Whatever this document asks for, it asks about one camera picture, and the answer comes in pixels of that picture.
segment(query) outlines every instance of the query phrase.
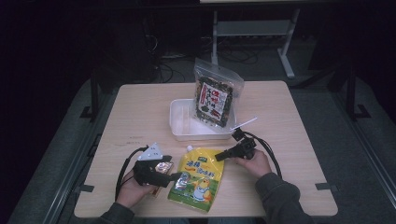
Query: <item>wooden table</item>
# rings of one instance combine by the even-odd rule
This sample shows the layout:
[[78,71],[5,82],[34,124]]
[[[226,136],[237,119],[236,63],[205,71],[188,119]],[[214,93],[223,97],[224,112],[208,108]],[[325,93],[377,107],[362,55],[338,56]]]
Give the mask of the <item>wooden table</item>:
[[[99,217],[114,202],[115,185],[124,160],[132,151],[158,143],[173,156],[177,171],[186,146],[228,149],[228,140],[178,142],[169,127],[169,106],[176,99],[191,99],[194,83],[125,85],[120,88],[75,209],[77,217]],[[258,119],[243,130],[264,139],[273,149],[283,178],[301,191],[301,205],[311,216],[333,216],[337,206],[332,193],[317,190],[326,183],[287,85],[282,81],[246,82],[240,99],[238,120]],[[157,198],[147,196],[133,210],[137,217],[263,217],[265,212],[254,189],[255,178],[227,160],[219,191],[208,213],[167,200],[169,189]]]

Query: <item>white plastic container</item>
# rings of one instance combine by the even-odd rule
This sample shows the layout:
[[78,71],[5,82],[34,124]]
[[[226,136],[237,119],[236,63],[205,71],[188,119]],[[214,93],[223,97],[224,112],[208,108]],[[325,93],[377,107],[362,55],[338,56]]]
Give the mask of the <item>white plastic container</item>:
[[225,128],[211,128],[198,119],[194,119],[193,99],[179,99],[170,105],[169,125],[177,141],[229,139],[231,128],[235,125],[233,110]]

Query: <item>gray carpet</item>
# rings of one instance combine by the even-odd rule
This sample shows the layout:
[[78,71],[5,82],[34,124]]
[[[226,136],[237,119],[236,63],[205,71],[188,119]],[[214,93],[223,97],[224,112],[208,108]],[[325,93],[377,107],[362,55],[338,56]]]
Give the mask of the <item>gray carpet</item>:
[[[260,52],[250,49],[224,51],[222,55],[228,60],[219,57],[219,64],[234,70],[245,80],[285,80],[289,85],[297,84],[316,72],[307,71],[314,40],[292,42],[288,55],[296,74],[294,80],[286,78],[277,58],[276,48],[280,43],[265,42],[267,47]],[[252,64],[231,62],[230,59],[246,56],[246,52],[254,52],[258,61],[254,62],[255,57],[252,57],[251,61],[247,61]],[[209,60],[209,54],[204,54],[202,58]],[[167,61],[166,65],[174,69],[170,82],[194,81],[191,58]],[[168,67],[161,68],[163,79],[172,76]],[[334,217],[316,217],[316,220],[318,223],[333,224],[395,223],[395,207],[369,162],[365,145],[356,134],[356,126],[362,129],[393,180],[396,180],[396,127],[376,102],[371,89],[359,79],[357,103],[364,104],[372,117],[352,122],[343,109],[343,102],[340,103],[344,91],[327,91],[327,80],[327,77],[323,78],[305,90],[290,91],[322,170],[328,182],[338,189],[333,192],[338,214]],[[95,122],[90,122],[79,117],[83,108],[91,103],[90,83],[81,87],[10,223],[89,223],[90,220],[77,218],[73,214],[78,186],[83,183],[90,166],[91,159],[87,153],[97,134],[103,131],[116,95],[117,90],[113,94],[100,94],[100,114]],[[70,175],[72,171],[78,176]]]

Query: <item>person's left hand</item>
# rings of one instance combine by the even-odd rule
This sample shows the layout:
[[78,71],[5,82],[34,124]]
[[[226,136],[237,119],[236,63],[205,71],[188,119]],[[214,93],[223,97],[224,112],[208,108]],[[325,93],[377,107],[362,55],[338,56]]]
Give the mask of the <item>person's left hand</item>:
[[116,200],[116,203],[119,203],[130,209],[139,203],[146,194],[152,192],[156,188],[153,185],[140,186],[133,176],[134,171],[131,170],[122,179],[122,183],[124,183],[124,181],[126,182],[121,186],[119,197]]

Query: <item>plastic bag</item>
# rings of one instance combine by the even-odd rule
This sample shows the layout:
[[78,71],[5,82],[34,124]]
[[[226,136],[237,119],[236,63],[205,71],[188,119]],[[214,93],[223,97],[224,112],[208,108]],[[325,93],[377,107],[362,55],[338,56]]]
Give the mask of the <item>plastic bag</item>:
[[168,199],[209,211],[224,169],[224,161],[217,161],[220,150],[198,147],[185,154],[177,168],[182,175],[170,189]]
[[224,128],[231,110],[235,113],[244,79],[235,72],[195,59],[194,74],[196,81],[194,116],[206,124]]

